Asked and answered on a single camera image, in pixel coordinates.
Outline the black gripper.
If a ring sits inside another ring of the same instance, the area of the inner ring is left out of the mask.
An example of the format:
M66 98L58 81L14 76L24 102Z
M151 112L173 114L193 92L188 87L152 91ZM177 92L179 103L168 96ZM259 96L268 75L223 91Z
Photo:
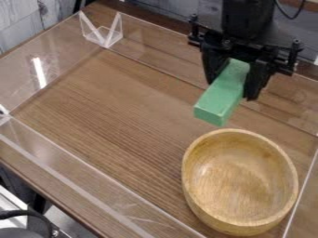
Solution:
M293 20L304 3L292 16L279 0L220 0L220 13L204 10L188 19L188 43L201 51L203 71L211 85L229 59L249 65L243 97L256 100L273 73L292 74L297 54L303 50L299 39L284 33L273 21L277 9Z

